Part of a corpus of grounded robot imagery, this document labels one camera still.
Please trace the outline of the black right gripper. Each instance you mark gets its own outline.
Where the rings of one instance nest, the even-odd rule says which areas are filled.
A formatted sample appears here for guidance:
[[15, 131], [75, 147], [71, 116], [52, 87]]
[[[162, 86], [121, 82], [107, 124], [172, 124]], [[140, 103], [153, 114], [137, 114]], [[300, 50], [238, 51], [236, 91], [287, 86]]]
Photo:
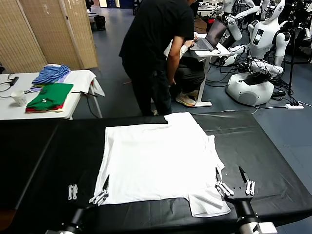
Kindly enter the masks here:
[[255, 217], [254, 210], [251, 206], [252, 196], [250, 196], [255, 194], [255, 181], [250, 180], [248, 174], [241, 166], [238, 168], [245, 182], [246, 189], [241, 187], [236, 187], [234, 191], [230, 189], [229, 186], [222, 181], [218, 168], [215, 169], [215, 186], [224, 194], [225, 201], [234, 206], [239, 219]]

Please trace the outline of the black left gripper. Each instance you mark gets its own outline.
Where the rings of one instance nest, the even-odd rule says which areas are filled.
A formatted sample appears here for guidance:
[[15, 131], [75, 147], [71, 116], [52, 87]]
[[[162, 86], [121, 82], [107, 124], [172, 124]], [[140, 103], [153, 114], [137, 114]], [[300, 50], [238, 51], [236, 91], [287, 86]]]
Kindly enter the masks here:
[[[84, 214], [92, 208], [95, 208], [97, 205], [104, 203], [106, 198], [109, 196], [108, 193], [109, 187], [109, 176], [107, 176], [102, 190], [94, 195], [88, 204], [78, 204], [74, 202], [69, 203], [70, 207], [70, 221], [81, 221]], [[68, 185], [68, 200], [77, 200], [78, 186], [77, 184]]]

